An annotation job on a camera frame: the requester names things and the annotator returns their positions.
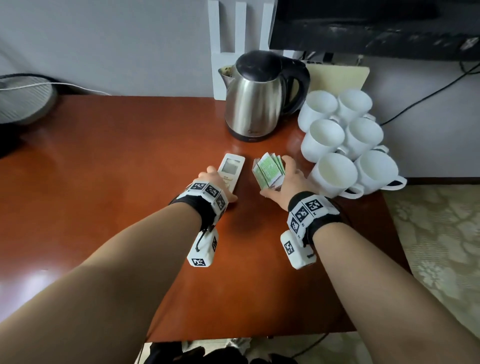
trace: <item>black wristband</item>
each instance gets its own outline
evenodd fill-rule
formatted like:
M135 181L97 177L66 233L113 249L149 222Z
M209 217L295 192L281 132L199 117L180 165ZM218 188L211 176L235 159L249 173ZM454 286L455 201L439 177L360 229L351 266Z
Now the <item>black wristband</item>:
M298 202L303 200L304 198L313 196L314 193L310 191L303 191L303 192L298 192L296 195L294 195L291 199L290 202L288 203L288 212L292 212L292 210L295 208Z
M176 202L184 202L189 204L200 214L200 217L202 218L202 227L200 228L200 231L204 231L213 225L216 216L215 211L210 203L204 200L201 196L184 196L180 197L179 199L175 198L169 203L169 205L172 205Z
M330 224L331 222L342 222L342 218L340 215L331 215L327 214L322 216L321 218L316 218L312 221L312 223L307 227L307 231L305 232L305 236L303 237L303 247L307 246L307 244L313 245L313 235L317 232L318 229L321 227Z

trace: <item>white mug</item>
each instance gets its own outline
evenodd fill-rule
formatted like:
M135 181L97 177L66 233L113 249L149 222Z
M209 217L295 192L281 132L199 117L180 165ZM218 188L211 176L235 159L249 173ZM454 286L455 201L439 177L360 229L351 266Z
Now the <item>white mug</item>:
M350 199L363 196L363 186L356 183L357 178L358 172L353 162L338 153L325 154L308 176L308 180L319 187L319 194L330 198L342 196ZM358 192L349 193L346 191L348 188Z
M309 162L316 163L327 153L334 152L345 139L342 127L332 120L315 120L301 143L301 153Z
M300 129L306 133L312 122L329 119L338 108L338 101L332 94L317 90L310 92L300 109L298 121Z
M344 128L348 123L358 119L360 117L366 117L372 119L376 118L373 115L368 114L373 106L373 101L366 93L360 90L349 89L345 90L338 95L338 109L336 115L342 120Z
M356 160L362 153L370 149L388 153L386 146L380 146L384 139L384 131L376 122L360 118L352 121L345 129L345 141L338 147L349 159Z
M358 182L364 187L365 194L377 190L396 191L404 188L407 180L398 175L398 166L387 154L378 150L369 150L363 153L356 161L359 178ZM401 184L388 186L393 181Z

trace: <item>electric kettle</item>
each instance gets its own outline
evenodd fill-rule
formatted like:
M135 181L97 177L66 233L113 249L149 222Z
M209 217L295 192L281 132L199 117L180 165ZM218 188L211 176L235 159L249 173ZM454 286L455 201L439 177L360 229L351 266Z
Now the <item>electric kettle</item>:
M235 65L220 68L218 72L227 87L228 130L245 142L267 138L280 115L289 115L302 106L310 86L310 74L302 61L266 50L245 53ZM291 101L287 99L290 78L299 83Z

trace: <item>hand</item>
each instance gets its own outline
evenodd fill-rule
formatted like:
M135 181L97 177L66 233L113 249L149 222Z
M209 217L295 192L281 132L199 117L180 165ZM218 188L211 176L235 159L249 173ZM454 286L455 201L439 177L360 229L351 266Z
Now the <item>hand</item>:
M223 180L222 176L220 176L214 166L208 166L207 172L200 172L198 174L197 180L207 181L213 183L215 186L220 187L223 192L227 195L228 202L235 202L238 200L232 192L227 189L227 185L225 185L225 181Z
M288 203L299 192L311 191L318 193L315 186L309 182L301 170L297 169L297 164L290 156L283 156L285 162L285 178L280 191L265 188L260 191L264 197L268 197L278 203L282 209L288 211Z

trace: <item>red-brown tabletop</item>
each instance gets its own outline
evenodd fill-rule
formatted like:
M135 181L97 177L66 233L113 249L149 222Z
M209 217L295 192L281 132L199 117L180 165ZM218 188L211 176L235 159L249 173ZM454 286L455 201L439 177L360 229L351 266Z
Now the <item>red-brown tabletop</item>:
M259 195L251 172L254 158L272 152L293 156L308 174L296 117L267 140L244 143L227 132L223 111L210 98L61 97L24 145L0 159L0 320L234 153L246 161L239 200L217 226L215 260L208 268L184 263L148 340L354 330L320 260L290 265L280 243L287 212ZM358 232L408 270L380 193L336 201Z

